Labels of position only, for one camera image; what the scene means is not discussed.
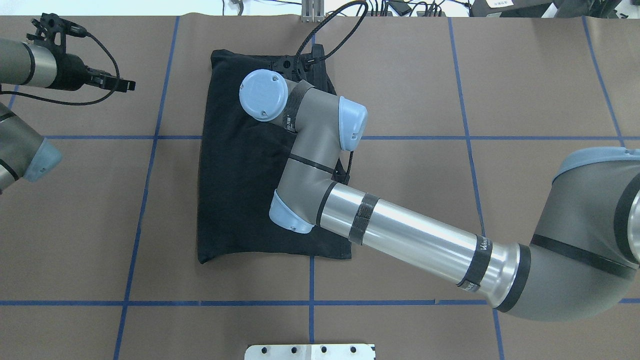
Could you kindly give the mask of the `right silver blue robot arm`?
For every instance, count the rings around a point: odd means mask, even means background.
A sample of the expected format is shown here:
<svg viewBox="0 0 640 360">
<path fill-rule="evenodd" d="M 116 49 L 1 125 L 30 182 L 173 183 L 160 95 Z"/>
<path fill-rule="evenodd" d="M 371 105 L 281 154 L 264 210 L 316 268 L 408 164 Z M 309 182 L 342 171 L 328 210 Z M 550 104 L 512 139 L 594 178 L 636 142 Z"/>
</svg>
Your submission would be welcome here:
<svg viewBox="0 0 640 360">
<path fill-rule="evenodd" d="M 238 87 L 242 109 L 297 137 L 269 218 L 299 234 L 320 228 L 476 294 L 530 321 L 575 321 L 619 303 L 639 276 L 639 151 L 592 146 L 562 161 L 528 244 L 496 243 L 329 177 L 358 146 L 367 109 L 305 80 L 258 69 Z"/>
</svg>

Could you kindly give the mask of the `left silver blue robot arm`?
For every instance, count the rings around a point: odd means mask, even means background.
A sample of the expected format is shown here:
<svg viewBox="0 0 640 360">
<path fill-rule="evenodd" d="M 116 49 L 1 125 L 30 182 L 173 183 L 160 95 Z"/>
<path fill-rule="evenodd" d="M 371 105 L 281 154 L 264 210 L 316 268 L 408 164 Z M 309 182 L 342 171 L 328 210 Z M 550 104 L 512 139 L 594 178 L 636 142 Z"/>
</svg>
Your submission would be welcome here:
<svg viewBox="0 0 640 360">
<path fill-rule="evenodd" d="M 1 40 L 1 191 L 16 182 L 38 182 L 63 158 L 46 136 L 16 112 L 18 99 L 66 107 L 84 107 L 107 100 L 117 92 L 132 92 L 135 80 L 121 75 L 118 63 L 113 71 L 87 65 L 64 47 L 41 41 Z M 26 88 L 73 92 L 82 87 L 105 91 L 97 100 L 60 100 L 26 93 Z"/>
</svg>

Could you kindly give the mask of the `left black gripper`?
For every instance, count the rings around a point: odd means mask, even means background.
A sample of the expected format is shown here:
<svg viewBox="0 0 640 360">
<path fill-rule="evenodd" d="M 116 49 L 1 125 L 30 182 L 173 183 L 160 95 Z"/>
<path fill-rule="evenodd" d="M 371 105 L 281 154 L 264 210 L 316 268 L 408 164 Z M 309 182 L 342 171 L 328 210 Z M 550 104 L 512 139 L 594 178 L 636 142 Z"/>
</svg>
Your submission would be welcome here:
<svg viewBox="0 0 640 360">
<path fill-rule="evenodd" d="M 83 85 L 100 87 L 106 91 L 135 91 L 135 80 L 120 79 L 104 70 L 90 70 L 78 55 L 63 54 L 55 57 L 55 89 L 58 91 L 77 91 Z"/>
</svg>

